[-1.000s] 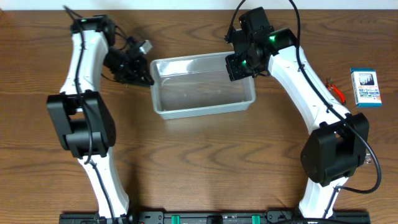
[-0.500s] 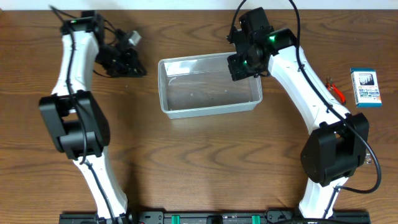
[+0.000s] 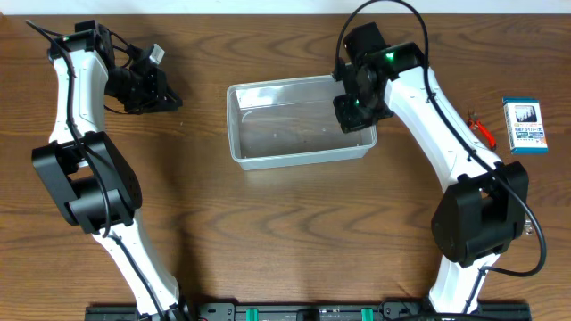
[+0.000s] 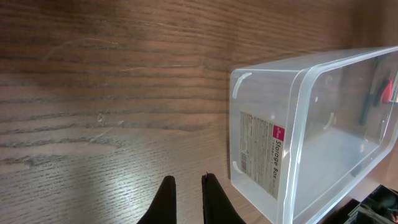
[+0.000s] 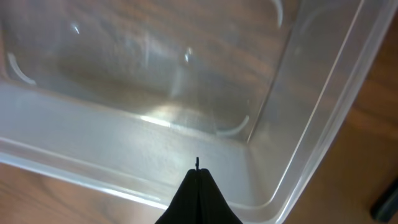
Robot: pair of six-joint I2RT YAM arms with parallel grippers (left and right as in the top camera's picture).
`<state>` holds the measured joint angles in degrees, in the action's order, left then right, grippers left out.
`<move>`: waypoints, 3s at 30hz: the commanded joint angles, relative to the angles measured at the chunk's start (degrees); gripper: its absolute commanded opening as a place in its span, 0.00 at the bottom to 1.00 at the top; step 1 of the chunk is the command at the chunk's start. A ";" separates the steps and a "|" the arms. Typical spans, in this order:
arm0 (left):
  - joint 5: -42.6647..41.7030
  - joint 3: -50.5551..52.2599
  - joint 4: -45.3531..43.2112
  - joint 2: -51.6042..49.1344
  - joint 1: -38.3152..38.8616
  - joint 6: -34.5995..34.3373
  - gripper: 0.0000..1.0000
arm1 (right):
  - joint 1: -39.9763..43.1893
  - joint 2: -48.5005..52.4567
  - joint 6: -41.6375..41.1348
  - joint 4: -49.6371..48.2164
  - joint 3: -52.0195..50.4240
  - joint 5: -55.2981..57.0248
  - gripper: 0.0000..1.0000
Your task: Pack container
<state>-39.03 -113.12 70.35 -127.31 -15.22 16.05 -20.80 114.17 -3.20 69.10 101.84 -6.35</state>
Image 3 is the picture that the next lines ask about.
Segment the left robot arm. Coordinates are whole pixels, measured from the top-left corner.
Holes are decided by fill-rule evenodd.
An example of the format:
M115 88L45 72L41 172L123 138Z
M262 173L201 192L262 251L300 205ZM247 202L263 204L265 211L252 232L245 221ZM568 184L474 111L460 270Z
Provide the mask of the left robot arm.
M126 115L176 111L182 104L160 63L163 49L113 42L118 35L91 20L71 34L31 26L50 44L57 75L54 129L32 165L64 220L91 235L133 292L132 309L88 309L93 320L196 320L194 307L154 249L142 224L142 189L105 129L106 97Z

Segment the clear plastic container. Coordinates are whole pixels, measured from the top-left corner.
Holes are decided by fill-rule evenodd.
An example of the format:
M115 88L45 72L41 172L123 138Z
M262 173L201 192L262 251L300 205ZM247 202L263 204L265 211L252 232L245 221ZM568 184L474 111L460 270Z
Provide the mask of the clear plastic container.
M231 157L244 170L358 159L377 143L373 127L345 134L333 99L344 93L332 77L232 85L227 90Z

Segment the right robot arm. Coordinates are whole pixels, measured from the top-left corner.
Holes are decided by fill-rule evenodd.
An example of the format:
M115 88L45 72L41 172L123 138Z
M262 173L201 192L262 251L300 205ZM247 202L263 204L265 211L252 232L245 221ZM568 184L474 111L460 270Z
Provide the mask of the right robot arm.
M388 45L374 22L343 39L349 59L334 78L344 94L333 105L344 133L397 116L431 163L443 190L431 221L443 254L428 300L440 313L473 313L484 276L524 232L528 176L504 164L472 133L439 89L413 42Z

